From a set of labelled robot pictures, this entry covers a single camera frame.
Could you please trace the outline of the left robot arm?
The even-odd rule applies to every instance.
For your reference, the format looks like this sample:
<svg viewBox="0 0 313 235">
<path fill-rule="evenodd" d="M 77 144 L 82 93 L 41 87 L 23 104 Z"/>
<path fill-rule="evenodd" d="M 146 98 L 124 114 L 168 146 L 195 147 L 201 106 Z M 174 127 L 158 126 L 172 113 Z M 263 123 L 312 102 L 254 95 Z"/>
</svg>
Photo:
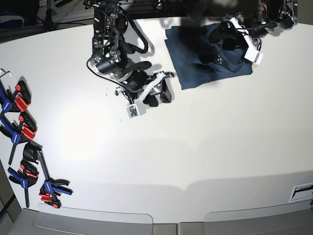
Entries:
<svg viewBox="0 0 313 235">
<path fill-rule="evenodd" d="M 264 0 L 250 17 L 226 15 L 220 23 L 173 26 L 165 44 L 183 90 L 226 78 L 250 75 L 262 60 L 262 38 L 277 27 L 297 24 L 297 1 Z"/>
</svg>

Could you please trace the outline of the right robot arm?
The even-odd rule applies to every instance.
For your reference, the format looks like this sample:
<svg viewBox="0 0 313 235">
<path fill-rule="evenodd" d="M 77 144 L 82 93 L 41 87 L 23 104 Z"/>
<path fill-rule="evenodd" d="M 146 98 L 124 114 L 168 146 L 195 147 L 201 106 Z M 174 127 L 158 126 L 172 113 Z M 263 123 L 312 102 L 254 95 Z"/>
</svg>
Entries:
<svg viewBox="0 0 313 235">
<path fill-rule="evenodd" d="M 117 0 L 86 0 L 84 6 L 94 9 L 92 54 L 87 68 L 96 76 L 117 85 L 115 95 L 122 95 L 129 104 L 143 102 L 150 107 L 159 102 L 171 103 L 172 94 L 166 78 L 172 72 L 148 75 L 149 61 L 135 63 L 128 56 L 145 54 L 149 44 L 133 19 Z"/>
</svg>

